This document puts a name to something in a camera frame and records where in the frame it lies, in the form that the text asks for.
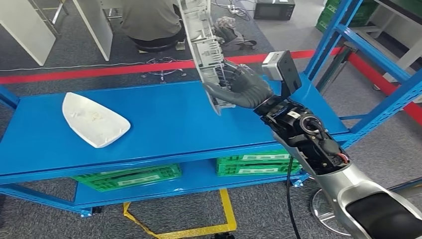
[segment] office chair base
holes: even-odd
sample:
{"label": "office chair base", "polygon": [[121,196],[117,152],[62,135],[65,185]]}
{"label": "office chair base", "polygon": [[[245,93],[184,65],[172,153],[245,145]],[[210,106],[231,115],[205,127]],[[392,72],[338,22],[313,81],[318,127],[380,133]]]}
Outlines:
{"label": "office chair base", "polygon": [[[158,64],[158,63],[170,63],[170,62],[177,62],[177,60],[171,58],[171,57],[162,57],[162,58],[152,58],[149,61],[146,62],[146,64]],[[159,71],[159,72],[148,72],[148,74],[151,75],[155,75],[155,76],[160,76],[161,77],[161,84],[165,84],[166,81],[164,80],[164,76],[166,75],[170,75],[175,73],[176,71],[182,72],[180,74],[180,76],[184,77],[186,76],[186,72],[184,72],[182,69],[177,69],[177,70],[169,70],[169,71]],[[142,74],[141,75],[142,78],[146,78],[147,74]]]}

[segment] yellow floor tape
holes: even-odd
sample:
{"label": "yellow floor tape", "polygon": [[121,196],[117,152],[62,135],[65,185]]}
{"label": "yellow floor tape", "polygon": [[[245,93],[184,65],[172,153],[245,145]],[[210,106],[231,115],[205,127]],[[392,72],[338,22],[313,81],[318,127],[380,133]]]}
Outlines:
{"label": "yellow floor tape", "polygon": [[223,233],[234,231],[237,228],[236,219],[234,218],[233,208],[231,207],[230,197],[228,196],[227,189],[220,189],[220,196],[221,202],[224,208],[225,218],[227,220],[227,224],[204,227],[204,228],[195,228],[189,229],[184,231],[178,232],[171,232],[171,233],[163,233],[163,234],[155,234],[149,228],[144,226],[138,219],[136,219],[132,214],[129,213],[129,206],[130,203],[123,204],[123,215],[130,220],[134,221],[136,224],[142,227],[145,232],[150,234],[153,237],[158,239],[179,239],[179,238],[190,238],[190,237],[198,237],[204,236],[209,234],[216,234],[216,233]]}

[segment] black cable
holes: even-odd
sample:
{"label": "black cable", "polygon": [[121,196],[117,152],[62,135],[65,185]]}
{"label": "black cable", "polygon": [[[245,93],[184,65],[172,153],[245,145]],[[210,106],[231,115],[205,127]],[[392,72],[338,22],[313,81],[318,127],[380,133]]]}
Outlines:
{"label": "black cable", "polygon": [[289,168],[287,169],[287,208],[289,210],[290,221],[292,221],[293,230],[295,231],[295,235],[297,239],[301,239],[301,235],[299,235],[298,227],[296,226],[295,218],[293,217],[293,210],[292,210],[292,202],[290,201],[290,173],[292,172],[293,166],[293,156],[290,156]]}
{"label": "black cable", "polygon": [[310,121],[310,124],[312,124],[316,129],[319,130],[319,133],[321,134],[323,139],[327,139],[327,134],[325,133],[325,129],[320,125],[317,121]]}

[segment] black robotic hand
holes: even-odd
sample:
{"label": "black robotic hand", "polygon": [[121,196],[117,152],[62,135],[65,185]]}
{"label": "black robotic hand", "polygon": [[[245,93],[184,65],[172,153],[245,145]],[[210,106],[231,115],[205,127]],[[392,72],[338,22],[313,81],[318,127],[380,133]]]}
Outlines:
{"label": "black robotic hand", "polygon": [[225,90],[212,83],[204,83],[205,90],[213,97],[244,108],[256,108],[274,93],[255,71],[246,65],[225,61],[220,80]]}

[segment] red wire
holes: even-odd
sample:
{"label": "red wire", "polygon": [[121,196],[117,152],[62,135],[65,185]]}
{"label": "red wire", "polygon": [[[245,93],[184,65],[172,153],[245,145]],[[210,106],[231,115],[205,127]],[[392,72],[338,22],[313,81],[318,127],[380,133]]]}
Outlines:
{"label": "red wire", "polygon": [[347,161],[347,156],[346,155],[344,155],[342,153],[338,153],[337,155],[340,156],[341,159],[343,159],[343,162],[345,164],[348,164],[349,163],[349,161]]}

